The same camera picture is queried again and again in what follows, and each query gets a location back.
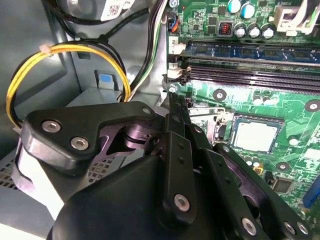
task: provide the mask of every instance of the orange wire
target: orange wire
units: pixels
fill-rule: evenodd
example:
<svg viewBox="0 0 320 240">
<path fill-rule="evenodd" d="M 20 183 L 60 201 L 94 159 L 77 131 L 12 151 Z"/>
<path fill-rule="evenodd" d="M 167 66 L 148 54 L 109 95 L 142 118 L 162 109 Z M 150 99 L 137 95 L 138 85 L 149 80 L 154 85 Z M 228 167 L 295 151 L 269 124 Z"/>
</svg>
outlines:
<svg viewBox="0 0 320 240">
<path fill-rule="evenodd" d="M 173 26 L 171 32 L 174 33 L 178 29 L 178 21 L 176 21 L 175 25 Z"/>
</svg>

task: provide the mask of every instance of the cable tie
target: cable tie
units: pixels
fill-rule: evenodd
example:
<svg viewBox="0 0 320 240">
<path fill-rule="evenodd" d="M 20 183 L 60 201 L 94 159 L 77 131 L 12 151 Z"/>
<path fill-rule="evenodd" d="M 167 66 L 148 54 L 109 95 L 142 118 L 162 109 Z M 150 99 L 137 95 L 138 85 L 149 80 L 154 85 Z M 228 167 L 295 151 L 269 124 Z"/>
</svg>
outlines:
<svg viewBox="0 0 320 240">
<path fill-rule="evenodd" d="M 50 48 L 50 46 L 48 44 L 43 44 L 43 45 L 39 46 L 39 50 L 43 54 L 47 54 L 50 57 L 53 55 L 52 52 L 51 52 L 51 48 Z"/>
</svg>

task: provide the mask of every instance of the motherboard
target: motherboard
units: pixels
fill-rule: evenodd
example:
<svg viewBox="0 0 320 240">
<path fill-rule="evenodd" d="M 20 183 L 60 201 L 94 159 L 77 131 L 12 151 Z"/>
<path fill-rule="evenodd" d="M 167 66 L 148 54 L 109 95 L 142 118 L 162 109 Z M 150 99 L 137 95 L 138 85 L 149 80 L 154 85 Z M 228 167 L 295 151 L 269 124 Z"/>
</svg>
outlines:
<svg viewBox="0 0 320 240">
<path fill-rule="evenodd" d="M 304 4 L 170 1 L 166 78 L 320 236 L 320 9 Z"/>
</svg>

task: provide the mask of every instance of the sticker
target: sticker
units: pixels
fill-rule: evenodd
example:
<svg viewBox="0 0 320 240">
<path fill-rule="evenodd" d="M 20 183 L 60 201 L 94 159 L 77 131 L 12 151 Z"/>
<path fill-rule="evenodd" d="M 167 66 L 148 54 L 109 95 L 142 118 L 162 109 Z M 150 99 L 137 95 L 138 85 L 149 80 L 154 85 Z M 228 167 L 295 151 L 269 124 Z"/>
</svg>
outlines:
<svg viewBox="0 0 320 240">
<path fill-rule="evenodd" d="M 132 5 L 134 4 L 134 2 L 135 2 L 135 0 L 126 0 L 122 9 L 127 10 L 127 9 L 131 8 Z"/>
<path fill-rule="evenodd" d="M 101 15 L 101 21 L 116 19 L 122 12 L 126 0 L 106 0 Z"/>
<path fill-rule="evenodd" d="M 169 69 L 177 69 L 177 68 L 178 68 L 178 63 L 169 62 Z"/>
<path fill-rule="evenodd" d="M 169 43 L 169 54 L 175 54 L 175 46 L 179 44 L 178 36 L 170 36 L 168 39 Z"/>
<path fill-rule="evenodd" d="M 320 150 L 309 148 L 305 154 L 304 157 L 306 159 L 312 159 L 312 160 L 320 160 Z"/>
</svg>

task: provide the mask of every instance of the cpu socket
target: cpu socket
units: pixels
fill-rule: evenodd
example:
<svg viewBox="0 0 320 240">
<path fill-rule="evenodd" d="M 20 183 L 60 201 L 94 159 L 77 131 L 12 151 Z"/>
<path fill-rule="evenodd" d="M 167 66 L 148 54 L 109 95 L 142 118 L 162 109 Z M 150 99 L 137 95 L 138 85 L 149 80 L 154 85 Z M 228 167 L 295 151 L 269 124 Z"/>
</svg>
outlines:
<svg viewBox="0 0 320 240">
<path fill-rule="evenodd" d="M 283 125 L 282 118 L 235 113 L 230 145 L 237 149 L 268 154 Z"/>
</svg>

